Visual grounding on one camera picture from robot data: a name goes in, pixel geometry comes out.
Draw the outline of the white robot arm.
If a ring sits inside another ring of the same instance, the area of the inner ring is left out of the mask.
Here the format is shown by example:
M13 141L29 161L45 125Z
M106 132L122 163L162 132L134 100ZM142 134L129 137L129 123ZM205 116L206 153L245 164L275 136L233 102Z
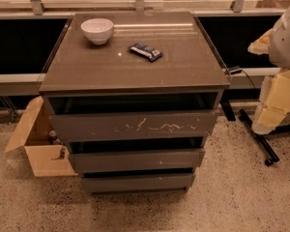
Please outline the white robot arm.
M268 54L270 62L280 68L274 77L264 78L252 122L254 132L269 134L290 112L290 6L273 28L251 43L247 51Z

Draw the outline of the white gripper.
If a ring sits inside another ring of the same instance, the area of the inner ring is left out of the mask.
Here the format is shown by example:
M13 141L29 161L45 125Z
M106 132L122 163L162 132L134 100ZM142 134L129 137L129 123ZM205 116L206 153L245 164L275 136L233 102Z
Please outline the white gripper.
M251 43L248 52L256 55L268 54L270 36L269 29L257 40ZM290 112L290 71L277 74L272 80L272 86L264 107L258 107L253 116L252 130L257 134L269 134L274 131Z

